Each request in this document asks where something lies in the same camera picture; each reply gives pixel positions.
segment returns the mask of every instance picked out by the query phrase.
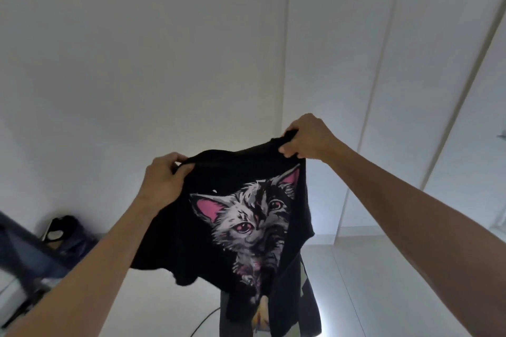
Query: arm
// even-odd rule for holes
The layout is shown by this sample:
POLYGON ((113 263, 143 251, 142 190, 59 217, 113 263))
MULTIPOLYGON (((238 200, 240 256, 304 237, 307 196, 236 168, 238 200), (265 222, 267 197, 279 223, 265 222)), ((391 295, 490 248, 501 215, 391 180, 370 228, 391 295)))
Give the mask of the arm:
POLYGON ((505 333, 505 243, 348 148, 312 114, 288 129, 299 131, 280 152, 328 164, 471 335, 505 333))
POLYGON ((98 336, 151 220, 181 193, 192 165, 171 153, 146 169, 132 205, 95 248, 6 337, 98 336))

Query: pink inner ear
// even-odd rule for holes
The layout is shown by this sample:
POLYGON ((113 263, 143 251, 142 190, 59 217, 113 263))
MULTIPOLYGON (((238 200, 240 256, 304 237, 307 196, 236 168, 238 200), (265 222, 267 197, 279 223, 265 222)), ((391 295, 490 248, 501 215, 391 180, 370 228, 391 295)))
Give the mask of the pink inner ear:
POLYGON ((200 209, 200 212, 202 212, 204 216, 209 217, 209 219, 214 222, 216 220, 218 212, 225 206, 213 200, 200 199, 197 201, 197 207, 200 209))
POLYGON ((294 170, 292 173, 290 173, 288 176, 286 176, 281 182, 285 184, 297 184, 297 180, 299 179, 299 168, 294 170))

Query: cord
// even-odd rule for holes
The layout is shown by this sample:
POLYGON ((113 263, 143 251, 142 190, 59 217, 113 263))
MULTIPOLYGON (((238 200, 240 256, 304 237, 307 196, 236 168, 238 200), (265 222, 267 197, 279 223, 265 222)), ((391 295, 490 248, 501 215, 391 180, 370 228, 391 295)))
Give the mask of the cord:
POLYGON ((203 324, 203 323, 205 323, 205 321, 206 321, 209 317, 211 317, 211 315, 212 315, 213 313, 216 313, 218 310, 220 310, 220 308, 216 308, 216 309, 214 309, 214 310, 213 310, 210 314, 208 314, 208 315, 207 315, 207 317, 206 317, 204 320, 202 320, 202 322, 198 325, 198 327, 197 327, 197 328, 195 328, 195 330, 193 331, 193 333, 191 334, 191 336, 190 336, 190 337, 193 337, 193 336, 195 335, 195 333, 197 333, 197 330, 198 330, 198 329, 202 326, 202 324, 203 324))

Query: forearm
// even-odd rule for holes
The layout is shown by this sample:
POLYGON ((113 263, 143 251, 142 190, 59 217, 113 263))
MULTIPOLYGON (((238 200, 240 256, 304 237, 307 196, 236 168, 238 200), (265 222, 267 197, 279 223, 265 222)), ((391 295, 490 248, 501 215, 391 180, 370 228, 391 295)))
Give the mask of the forearm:
POLYGON ((342 143, 324 161, 474 336, 506 330, 506 244, 342 143))
POLYGON ((98 336, 154 212, 135 202, 7 337, 98 336))

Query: kitten print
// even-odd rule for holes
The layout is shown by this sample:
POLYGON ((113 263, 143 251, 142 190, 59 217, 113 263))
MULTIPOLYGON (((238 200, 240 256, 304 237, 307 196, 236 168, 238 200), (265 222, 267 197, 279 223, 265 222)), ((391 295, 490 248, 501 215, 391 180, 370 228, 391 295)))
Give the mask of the kitten print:
POLYGON ((212 227, 214 242, 237 253, 233 272, 255 288, 253 304, 260 298, 261 268, 276 270, 279 265, 299 166, 228 196, 190 195, 194 212, 212 227))

